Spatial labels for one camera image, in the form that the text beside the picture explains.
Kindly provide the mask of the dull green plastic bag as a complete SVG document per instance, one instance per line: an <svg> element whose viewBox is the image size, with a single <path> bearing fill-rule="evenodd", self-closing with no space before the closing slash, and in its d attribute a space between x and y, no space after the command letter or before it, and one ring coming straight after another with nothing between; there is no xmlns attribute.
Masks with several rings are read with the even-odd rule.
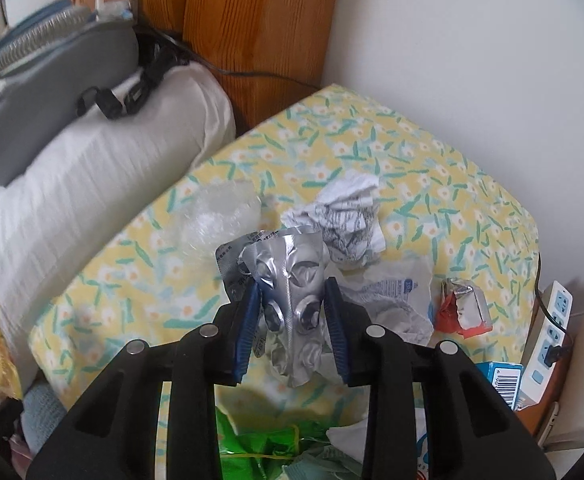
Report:
<svg viewBox="0 0 584 480"><path fill-rule="evenodd" d="M357 480L361 478L362 465L334 446L311 448L290 465L284 466L279 479Z"/></svg>

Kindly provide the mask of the yellow floral cloth cover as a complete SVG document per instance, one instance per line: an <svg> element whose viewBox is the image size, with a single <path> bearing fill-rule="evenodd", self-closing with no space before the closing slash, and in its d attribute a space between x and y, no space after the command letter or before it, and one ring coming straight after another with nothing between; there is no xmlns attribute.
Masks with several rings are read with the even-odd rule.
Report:
<svg viewBox="0 0 584 480"><path fill-rule="evenodd" d="M382 260L429 257L434 278L465 278L485 294L492 330L463 340L474 361L520 362L534 307L538 229L507 190L460 151L365 96L330 86L266 120L159 196L52 299L30 333L30 351L70 408L127 341L179 340L228 302L215 257L202 270L167 243L173 214L203 186L251 181L260 227L312 202L346 170L380 178ZM240 432L319 422L326 430L367 416L368 391L316 374L297 389L251 359L217 406ZM360 427L328 431L328 444L362 462Z"/></svg>

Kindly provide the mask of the silver blister pack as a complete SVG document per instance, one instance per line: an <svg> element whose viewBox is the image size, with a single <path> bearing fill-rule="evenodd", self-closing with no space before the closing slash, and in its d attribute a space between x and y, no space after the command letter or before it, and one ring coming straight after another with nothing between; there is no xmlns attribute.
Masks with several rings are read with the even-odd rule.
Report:
<svg viewBox="0 0 584 480"><path fill-rule="evenodd" d="M218 246L215 257L228 298L255 301L249 352L267 358L286 387L305 385L325 345L321 307L329 252L321 232L310 226L252 232Z"/></svg>

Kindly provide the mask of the clear crumpled plastic wrap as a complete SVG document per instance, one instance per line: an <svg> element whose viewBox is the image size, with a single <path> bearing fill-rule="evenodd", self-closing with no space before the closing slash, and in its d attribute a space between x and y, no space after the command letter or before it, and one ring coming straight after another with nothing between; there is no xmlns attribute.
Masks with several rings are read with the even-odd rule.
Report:
<svg viewBox="0 0 584 480"><path fill-rule="evenodd" d="M220 245L256 231L260 216L261 200L251 181L206 185L173 214L165 230L167 243L187 260L204 261Z"/></svg>

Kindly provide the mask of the white blue medicine box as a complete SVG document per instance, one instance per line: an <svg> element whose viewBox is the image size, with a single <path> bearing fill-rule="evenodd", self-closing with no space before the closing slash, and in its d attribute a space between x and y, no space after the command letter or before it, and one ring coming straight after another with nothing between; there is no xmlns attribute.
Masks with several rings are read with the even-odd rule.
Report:
<svg viewBox="0 0 584 480"><path fill-rule="evenodd" d="M505 403L514 411L518 394L520 393L523 365L520 363L489 361L477 363L476 366L493 388L499 392Z"/></svg>

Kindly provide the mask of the white pillow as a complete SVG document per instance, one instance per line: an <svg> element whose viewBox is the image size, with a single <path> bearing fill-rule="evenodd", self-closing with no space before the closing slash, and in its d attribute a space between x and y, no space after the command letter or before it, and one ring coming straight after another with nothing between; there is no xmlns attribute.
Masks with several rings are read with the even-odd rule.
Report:
<svg viewBox="0 0 584 480"><path fill-rule="evenodd" d="M98 108L0 187L0 326L23 385L47 302L136 214L235 135L230 100L201 64L177 66L132 117Z"/></svg>

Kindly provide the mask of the orange wooden nightstand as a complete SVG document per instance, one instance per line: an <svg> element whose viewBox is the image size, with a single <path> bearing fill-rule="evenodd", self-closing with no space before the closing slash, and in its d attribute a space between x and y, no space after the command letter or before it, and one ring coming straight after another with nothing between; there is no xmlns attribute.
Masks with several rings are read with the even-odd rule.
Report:
<svg viewBox="0 0 584 480"><path fill-rule="evenodd" d="M572 360L572 350L569 350L555 365L552 377L546 386L546 391L539 403L524 408L522 411L516 411L515 414L528 432L537 437L546 415L549 413L550 406L557 402L561 396L566 380L566 375Z"/></svg>

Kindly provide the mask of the red silver foil wrapper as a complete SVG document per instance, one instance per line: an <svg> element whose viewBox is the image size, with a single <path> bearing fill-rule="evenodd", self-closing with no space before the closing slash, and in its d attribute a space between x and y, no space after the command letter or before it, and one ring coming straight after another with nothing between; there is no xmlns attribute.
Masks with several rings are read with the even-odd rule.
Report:
<svg viewBox="0 0 584 480"><path fill-rule="evenodd" d="M492 322L482 289L469 280L446 278L441 284L434 327L437 332L465 339L489 333Z"/></svg>

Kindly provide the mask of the white power strip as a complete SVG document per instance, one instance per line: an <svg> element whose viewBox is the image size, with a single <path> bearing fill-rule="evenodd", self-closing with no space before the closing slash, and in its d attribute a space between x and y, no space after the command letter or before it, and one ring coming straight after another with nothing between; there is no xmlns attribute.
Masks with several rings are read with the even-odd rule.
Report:
<svg viewBox="0 0 584 480"><path fill-rule="evenodd" d="M523 375L516 408L522 411L538 404L549 385L557 360L548 359L552 348L564 348L566 330L572 313L572 294L560 282L554 281L542 294L542 304L531 325L523 353Z"/></svg>

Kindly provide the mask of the white blue-printed plastic wrapper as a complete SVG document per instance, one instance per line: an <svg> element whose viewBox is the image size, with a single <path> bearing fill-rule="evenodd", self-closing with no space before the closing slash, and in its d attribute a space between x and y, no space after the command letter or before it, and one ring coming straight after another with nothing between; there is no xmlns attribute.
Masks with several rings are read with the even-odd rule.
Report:
<svg viewBox="0 0 584 480"><path fill-rule="evenodd" d="M343 296L360 304L374 324L409 344L427 346L434 333L429 318L433 263L429 257L382 260L363 270L334 270Z"/></svg>

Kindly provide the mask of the white printed paper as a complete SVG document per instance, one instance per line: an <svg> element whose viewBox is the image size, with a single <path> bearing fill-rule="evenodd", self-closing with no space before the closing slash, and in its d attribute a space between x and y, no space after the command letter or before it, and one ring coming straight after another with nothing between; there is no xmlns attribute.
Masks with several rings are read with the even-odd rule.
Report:
<svg viewBox="0 0 584 480"><path fill-rule="evenodd" d="M311 203L284 211L281 222L287 228L320 232L339 269L354 270L379 260L386 249L380 206L380 178L349 169Z"/></svg>

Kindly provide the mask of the wooden headboard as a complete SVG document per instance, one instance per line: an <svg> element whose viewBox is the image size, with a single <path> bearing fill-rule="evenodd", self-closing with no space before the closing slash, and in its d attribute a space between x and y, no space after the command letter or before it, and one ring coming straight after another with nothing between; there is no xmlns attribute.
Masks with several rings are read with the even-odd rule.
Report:
<svg viewBox="0 0 584 480"><path fill-rule="evenodd" d="M178 37L211 65L237 132L319 88L336 0L129 1L141 24Z"/></svg>

